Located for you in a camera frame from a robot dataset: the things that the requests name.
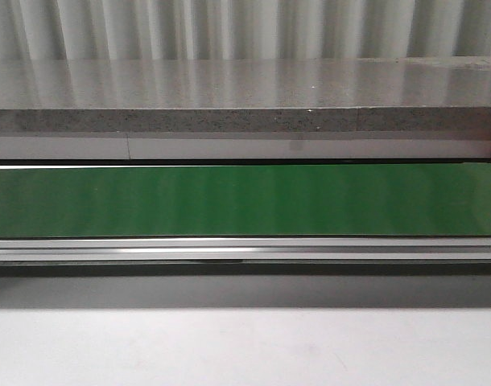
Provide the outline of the grey stone slab shelf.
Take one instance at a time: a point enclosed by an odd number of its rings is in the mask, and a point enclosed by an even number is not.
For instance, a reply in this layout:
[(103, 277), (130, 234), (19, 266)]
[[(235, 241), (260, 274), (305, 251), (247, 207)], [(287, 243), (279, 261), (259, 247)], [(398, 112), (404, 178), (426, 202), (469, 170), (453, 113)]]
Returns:
[(491, 159), (491, 57), (0, 60), (0, 160)]

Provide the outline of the green conveyor belt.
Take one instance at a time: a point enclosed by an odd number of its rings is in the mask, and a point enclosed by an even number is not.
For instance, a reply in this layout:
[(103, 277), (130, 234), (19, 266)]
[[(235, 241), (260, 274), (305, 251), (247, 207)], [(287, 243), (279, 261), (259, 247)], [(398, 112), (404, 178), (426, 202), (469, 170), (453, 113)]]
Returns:
[(0, 170), (0, 239), (491, 236), (491, 163)]

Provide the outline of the white corrugated back panel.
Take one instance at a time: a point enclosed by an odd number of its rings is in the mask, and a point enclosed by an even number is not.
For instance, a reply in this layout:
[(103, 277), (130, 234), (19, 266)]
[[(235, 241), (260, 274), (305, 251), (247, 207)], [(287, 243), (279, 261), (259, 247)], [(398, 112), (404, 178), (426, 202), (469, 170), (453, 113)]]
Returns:
[(0, 60), (491, 55), (491, 1), (0, 1)]

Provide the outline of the aluminium conveyor side rail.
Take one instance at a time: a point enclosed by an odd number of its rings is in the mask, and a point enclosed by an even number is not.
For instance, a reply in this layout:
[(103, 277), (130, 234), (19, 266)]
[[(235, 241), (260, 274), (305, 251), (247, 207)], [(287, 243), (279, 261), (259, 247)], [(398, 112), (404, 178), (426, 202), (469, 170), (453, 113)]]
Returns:
[(491, 275), (491, 237), (0, 240), (0, 276)]

